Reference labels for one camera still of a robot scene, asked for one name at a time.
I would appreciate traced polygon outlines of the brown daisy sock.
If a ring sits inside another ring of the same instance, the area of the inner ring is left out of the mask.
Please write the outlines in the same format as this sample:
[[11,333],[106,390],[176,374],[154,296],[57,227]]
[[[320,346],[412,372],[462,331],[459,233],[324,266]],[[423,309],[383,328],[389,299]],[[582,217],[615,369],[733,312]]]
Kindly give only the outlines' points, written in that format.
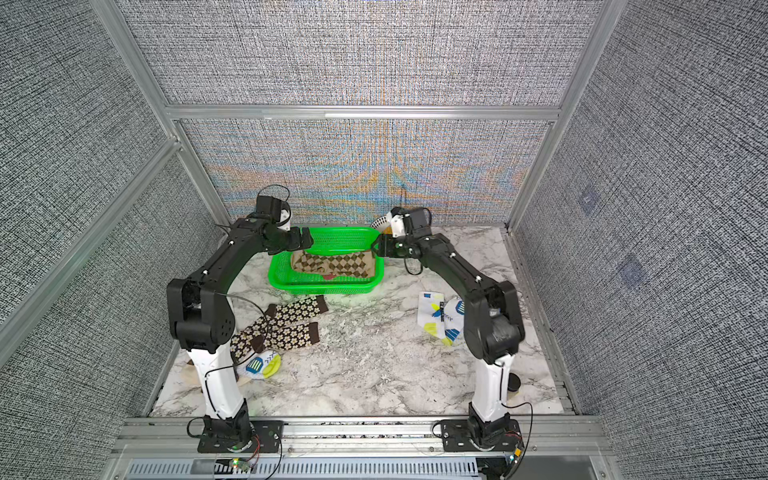
[[270,304],[266,313],[235,333],[230,352],[235,361],[242,361],[253,353],[268,350],[264,347],[265,334],[281,327],[317,322],[316,318],[328,312],[323,295],[311,296],[286,305]]
[[309,347],[320,342],[317,322],[297,324],[271,330],[265,334],[264,347],[278,352]]

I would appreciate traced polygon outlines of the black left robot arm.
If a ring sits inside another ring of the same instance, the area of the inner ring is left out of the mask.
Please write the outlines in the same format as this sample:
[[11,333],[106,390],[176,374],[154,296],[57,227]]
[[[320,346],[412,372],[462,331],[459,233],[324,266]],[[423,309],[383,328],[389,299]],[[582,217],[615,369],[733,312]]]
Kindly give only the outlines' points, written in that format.
[[307,228],[290,225],[291,216],[287,201],[259,196],[255,210],[230,226],[223,244],[202,267],[168,283],[170,333],[182,349],[213,354],[230,340],[235,316],[227,294],[252,257],[306,250],[313,245]]

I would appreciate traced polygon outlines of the brown checkered argyle sock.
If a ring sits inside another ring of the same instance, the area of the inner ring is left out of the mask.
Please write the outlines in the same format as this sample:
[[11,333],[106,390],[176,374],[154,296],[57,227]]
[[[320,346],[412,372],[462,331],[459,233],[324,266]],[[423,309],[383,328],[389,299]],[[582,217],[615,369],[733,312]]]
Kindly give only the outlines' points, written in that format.
[[290,264],[296,272],[320,275],[326,280],[337,277],[371,279],[376,273],[376,258],[371,251],[342,255],[319,255],[300,251],[291,255]]

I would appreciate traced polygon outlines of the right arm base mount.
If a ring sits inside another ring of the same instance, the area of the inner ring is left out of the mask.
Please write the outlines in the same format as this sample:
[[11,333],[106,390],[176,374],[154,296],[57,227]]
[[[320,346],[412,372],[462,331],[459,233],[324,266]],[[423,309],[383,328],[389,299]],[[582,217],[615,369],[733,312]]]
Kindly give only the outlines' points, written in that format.
[[443,450],[459,452],[508,452],[522,454],[523,435],[519,422],[512,418],[508,386],[513,355],[504,355],[493,363],[475,362],[475,388],[468,416],[438,423]]

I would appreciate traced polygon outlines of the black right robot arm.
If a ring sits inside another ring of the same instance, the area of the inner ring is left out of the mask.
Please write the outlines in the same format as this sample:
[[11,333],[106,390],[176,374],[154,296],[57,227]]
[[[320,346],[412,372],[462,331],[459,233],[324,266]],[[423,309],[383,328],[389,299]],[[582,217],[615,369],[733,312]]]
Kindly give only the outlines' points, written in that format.
[[465,342],[475,358],[491,365],[517,354],[525,327],[515,286],[475,268],[444,234],[432,231],[431,219],[426,207],[393,208],[372,223],[379,232],[372,251],[378,257],[417,260],[455,291],[465,307]]

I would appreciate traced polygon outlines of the white sock blue yellow patches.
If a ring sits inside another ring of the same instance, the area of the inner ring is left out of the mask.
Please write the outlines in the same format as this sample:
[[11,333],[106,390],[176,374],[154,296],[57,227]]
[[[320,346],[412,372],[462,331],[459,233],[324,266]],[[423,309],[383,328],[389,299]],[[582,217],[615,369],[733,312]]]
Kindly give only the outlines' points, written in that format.
[[437,292],[421,292],[418,298],[417,323],[428,334],[445,339],[443,308],[445,297]]

